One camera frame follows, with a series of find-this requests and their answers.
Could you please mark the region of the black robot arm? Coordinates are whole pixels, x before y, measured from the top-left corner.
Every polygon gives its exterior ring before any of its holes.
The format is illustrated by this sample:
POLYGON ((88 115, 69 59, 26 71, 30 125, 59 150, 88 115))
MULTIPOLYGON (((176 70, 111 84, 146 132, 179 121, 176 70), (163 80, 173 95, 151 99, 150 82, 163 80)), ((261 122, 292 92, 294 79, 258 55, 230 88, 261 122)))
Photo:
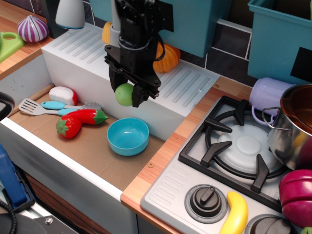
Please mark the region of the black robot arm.
POLYGON ((165 55, 156 55, 158 45, 163 44, 159 32, 164 20, 157 0, 116 0, 115 9, 120 20, 118 46, 105 46, 110 83, 116 90, 130 81, 134 85, 132 106, 139 107, 159 95, 161 81, 153 63, 165 55))

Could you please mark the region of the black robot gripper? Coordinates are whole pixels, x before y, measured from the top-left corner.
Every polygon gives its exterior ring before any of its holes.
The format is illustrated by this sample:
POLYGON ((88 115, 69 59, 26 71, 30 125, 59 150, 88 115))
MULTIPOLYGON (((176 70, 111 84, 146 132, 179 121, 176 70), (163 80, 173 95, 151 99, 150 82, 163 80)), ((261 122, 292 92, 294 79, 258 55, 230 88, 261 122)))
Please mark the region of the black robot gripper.
POLYGON ((105 62, 109 65, 109 77, 113 91, 130 81, 134 84, 132 106, 139 107, 149 97, 159 96, 161 81, 156 75, 153 63, 156 59, 158 41, 150 40, 140 48, 119 48, 106 45, 105 62))

